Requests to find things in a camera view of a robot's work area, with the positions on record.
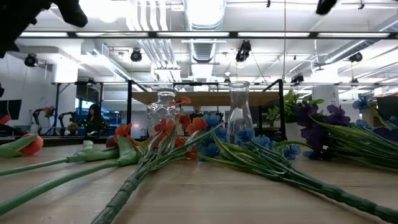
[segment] black hair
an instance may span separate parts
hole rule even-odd
[[[94,118],[91,121],[91,113],[90,110],[94,111]],[[88,115],[86,117],[87,122],[92,122],[92,123],[100,123],[102,122],[102,116],[101,116],[101,108],[97,104],[92,104],[90,108],[88,109]]]

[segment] woman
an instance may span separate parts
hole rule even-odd
[[[105,128],[104,119],[101,116],[101,108],[96,104],[90,106],[85,121],[86,121],[86,128],[85,128],[86,135],[92,133],[93,131],[96,131],[99,134],[100,131]]]

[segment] glass vase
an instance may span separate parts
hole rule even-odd
[[[229,111],[227,141],[235,142],[235,135],[243,129],[253,128],[253,120],[249,109],[249,82],[233,82],[229,84],[231,109]]]
[[[149,136],[155,136],[155,125],[166,119],[166,122],[174,120],[174,116],[180,113],[178,106],[169,106],[174,101],[176,91],[171,88],[161,88],[157,91],[157,102],[147,106],[148,114],[148,133]]]

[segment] person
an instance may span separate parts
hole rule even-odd
[[[97,104],[90,106],[85,122],[86,135],[92,133],[93,131],[96,131],[99,134],[100,131],[104,129],[104,119],[101,116],[101,108]]]
[[[189,115],[191,122],[193,122],[194,118],[201,118],[203,117],[203,113],[201,113],[201,106],[193,106],[193,113]]]

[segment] wooden table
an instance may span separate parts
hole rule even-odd
[[[0,169],[61,159],[80,146],[44,148],[36,156],[0,160]],[[101,162],[60,164],[0,177],[0,201],[36,185]],[[398,209],[398,173],[357,164],[314,162],[294,166],[344,190]],[[0,223],[86,224],[135,166],[103,170],[43,194],[0,217]],[[114,223],[383,223],[315,194],[209,162],[175,162],[146,178]]]

